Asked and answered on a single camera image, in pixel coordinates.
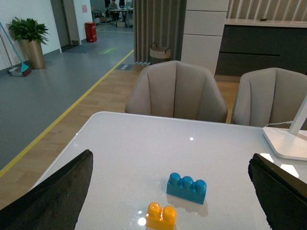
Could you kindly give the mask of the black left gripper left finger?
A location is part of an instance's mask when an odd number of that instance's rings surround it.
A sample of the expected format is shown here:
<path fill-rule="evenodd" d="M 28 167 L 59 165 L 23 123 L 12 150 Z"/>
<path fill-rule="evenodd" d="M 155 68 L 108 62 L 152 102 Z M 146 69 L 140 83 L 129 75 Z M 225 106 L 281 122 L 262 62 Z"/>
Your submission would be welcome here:
<path fill-rule="evenodd" d="M 85 150 L 0 211 L 2 230 L 73 230 L 88 193 L 93 153 Z"/>

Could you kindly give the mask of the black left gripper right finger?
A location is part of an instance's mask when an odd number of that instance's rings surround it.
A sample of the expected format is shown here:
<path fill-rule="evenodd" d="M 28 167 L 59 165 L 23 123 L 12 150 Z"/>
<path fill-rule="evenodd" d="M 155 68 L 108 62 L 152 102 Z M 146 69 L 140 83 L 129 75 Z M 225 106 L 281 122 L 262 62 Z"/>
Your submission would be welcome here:
<path fill-rule="evenodd" d="M 248 174 L 273 230 L 307 228 L 307 184 L 255 153 Z"/>

